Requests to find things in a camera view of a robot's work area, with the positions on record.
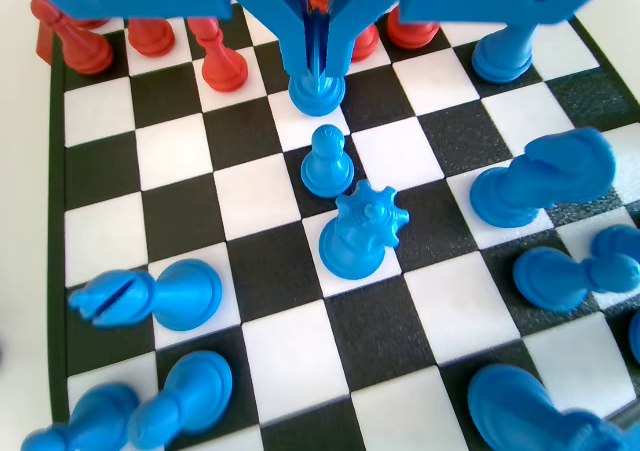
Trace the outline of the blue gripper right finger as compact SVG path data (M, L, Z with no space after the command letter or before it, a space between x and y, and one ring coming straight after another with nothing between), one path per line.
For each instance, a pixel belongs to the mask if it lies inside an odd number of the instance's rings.
M344 76L356 38L399 0L329 0L327 75Z

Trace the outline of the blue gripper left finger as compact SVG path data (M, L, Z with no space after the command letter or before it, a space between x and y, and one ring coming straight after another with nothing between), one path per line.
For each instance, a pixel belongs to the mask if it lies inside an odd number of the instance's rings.
M222 0L219 17L229 19L232 0ZM306 0L236 0L278 39L288 74L306 73Z

